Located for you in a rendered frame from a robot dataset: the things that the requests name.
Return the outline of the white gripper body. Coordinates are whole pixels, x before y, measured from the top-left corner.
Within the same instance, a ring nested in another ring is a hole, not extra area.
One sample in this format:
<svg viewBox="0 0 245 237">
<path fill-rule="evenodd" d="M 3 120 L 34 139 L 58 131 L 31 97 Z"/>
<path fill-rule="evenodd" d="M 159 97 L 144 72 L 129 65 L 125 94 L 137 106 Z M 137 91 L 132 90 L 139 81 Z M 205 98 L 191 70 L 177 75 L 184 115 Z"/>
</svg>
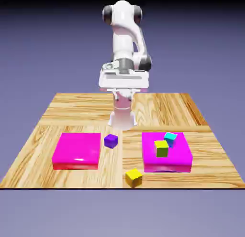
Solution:
<svg viewBox="0 0 245 237">
<path fill-rule="evenodd" d="M 145 90 L 149 88 L 149 73 L 129 69 L 128 74 L 120 74 L 119 69 L 101 69 L 99 87 L 107 91 L 112 89 Z"/>
</svg>

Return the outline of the small purple cube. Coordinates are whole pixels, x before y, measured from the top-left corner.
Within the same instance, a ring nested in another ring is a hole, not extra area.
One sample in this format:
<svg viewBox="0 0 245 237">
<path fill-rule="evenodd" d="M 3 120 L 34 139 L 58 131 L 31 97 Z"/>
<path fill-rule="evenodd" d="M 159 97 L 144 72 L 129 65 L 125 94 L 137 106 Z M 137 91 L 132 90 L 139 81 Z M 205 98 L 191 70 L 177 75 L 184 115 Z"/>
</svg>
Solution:
<svg viewBox="0 0 245 237">
<path fill-rule="evenodd" d="M 118 144 L 118 136 L 113 135 L 113 134 L 108 134 L 105 138 L 104 138 L 104 146 L 113 149 L 117 146 Z"/>
</svg>

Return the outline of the large pink box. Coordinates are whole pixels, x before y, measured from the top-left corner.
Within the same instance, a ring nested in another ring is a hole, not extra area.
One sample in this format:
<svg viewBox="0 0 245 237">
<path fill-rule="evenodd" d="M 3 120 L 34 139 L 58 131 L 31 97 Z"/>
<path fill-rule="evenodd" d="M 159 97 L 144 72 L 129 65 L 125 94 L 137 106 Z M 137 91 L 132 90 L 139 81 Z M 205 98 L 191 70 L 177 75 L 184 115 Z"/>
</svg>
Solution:
<svg viewBox="0 0 245 237">
<path fill-rule="evenodd" d="M 53 169 L 98 169 L 100 139 L 100 133 L 63 132 L 52 156 Z"/>
</svg>

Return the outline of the small cyan cube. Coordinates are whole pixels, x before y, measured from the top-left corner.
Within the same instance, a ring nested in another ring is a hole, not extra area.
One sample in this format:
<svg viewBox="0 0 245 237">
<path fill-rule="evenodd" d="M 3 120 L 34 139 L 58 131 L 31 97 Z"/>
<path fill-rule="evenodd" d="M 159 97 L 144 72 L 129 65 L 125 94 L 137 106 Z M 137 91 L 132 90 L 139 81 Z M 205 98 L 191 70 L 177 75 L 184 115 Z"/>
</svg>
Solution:
<svg viewBox="0 0 245 237">
<path fill-rule="evenodd" d="M 175 145 L 175 140 L 177 138 L 177 134 L 172 133 L 172 132 L 166 132 L 164 135 L 164 140 L 167 142 L 168 146 L 170 148 L 173 148 Z"/>
</svg>

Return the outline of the small yellow cube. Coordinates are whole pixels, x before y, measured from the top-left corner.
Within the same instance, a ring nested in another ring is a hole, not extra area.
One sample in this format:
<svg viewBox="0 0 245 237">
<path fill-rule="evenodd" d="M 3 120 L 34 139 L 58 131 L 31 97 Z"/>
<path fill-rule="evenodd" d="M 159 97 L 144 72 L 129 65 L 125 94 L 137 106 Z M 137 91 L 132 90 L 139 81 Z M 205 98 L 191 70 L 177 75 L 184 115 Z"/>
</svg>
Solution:
<svg viewBox="0 0 245 237">
<path fill-rule="evenodd" d="M 132 169 L 126 172 L 125 180 L 131 188 L 136 188 L 142 184 L 143 175 L 137 170 Z"/>
</svg>

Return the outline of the small lime green cube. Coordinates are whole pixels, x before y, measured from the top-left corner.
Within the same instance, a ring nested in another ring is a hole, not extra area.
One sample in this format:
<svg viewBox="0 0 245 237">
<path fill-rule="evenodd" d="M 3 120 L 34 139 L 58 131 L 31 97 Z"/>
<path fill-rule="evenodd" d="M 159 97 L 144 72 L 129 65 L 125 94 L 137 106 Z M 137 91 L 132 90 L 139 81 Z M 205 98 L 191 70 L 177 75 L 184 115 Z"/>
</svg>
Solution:
<svg viewBox="0 0 245 237">
<path fill-rule="evenodd" d="M 156 140 L 154 141 L 154 149 L 156 157 L 167 157 L 168 156 L 168 143 L 166 140 Z"/>
</svg>

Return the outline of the large magenta box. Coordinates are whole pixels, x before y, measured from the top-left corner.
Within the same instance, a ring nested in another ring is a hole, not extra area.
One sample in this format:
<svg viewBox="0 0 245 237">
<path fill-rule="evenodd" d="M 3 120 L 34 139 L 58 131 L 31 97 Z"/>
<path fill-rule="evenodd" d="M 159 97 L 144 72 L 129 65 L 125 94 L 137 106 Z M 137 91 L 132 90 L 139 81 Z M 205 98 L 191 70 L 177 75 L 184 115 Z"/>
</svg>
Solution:
<svg viewBox="0 0 245 237">
<path fill-rule="evenodd" d="M 182 132 L 177 135 L 168 156 L 157 157 L 154 142 L 163 140 L 165 132 L 142 132 L 144 172 L 191 172 L 193 156 Z"/>
</svg>

